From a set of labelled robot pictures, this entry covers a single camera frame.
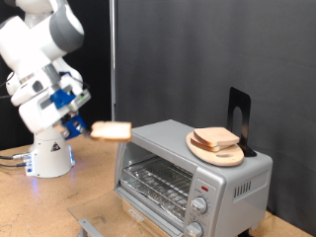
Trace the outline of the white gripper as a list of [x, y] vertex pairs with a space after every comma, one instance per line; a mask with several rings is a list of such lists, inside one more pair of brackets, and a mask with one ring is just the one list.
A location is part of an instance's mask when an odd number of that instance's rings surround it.
[[31, 133], [53, 126], [66, 138], [69, 131], [62, 119], [76, 116], [83, 106], [83, 81], [70, 73], [33, 73], [20, 82], [11, 102]]

